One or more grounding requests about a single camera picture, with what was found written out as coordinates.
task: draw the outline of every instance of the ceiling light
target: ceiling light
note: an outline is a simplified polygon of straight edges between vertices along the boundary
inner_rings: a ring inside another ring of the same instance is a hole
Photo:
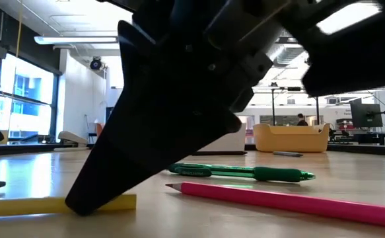
[[[333,34],[334,32],[365,20],[380,11],[379,6],[374,3],[354,3],[319,22],[317,26],[322,32]]]
[[[117,36],[35,36],[37,44],[113,44],[118,42]]]

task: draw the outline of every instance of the person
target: person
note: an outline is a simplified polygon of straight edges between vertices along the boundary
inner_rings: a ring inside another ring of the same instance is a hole
[[[302,115],[302,113],[298,114],[298,118],[299,118],[299,122],[298,122],[297,126],[307,126],[308,125],[308,123],[306,123],[304,115]]]

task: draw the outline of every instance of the pink pencil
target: pink pencil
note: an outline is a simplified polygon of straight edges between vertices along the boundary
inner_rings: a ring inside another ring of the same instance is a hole
[[[194,182],[166,186],[192,196],[385,226],[384,206]]]

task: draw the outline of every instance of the green pen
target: green pen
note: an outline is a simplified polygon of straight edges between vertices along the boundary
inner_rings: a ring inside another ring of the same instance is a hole
[[[298,169],[275,169],[269,167],[236,167],[224,165],[204,165],[175,163],[168,170],[184,176],[210,177],[211,175],[254,178],[258,181],[300,182],[312,180],[316,175]]]

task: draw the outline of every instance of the window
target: window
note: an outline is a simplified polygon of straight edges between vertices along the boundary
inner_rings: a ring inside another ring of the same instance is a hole
[[[13,139],[50,134],[55,75],[9,54],[1,72],[0,130]]]

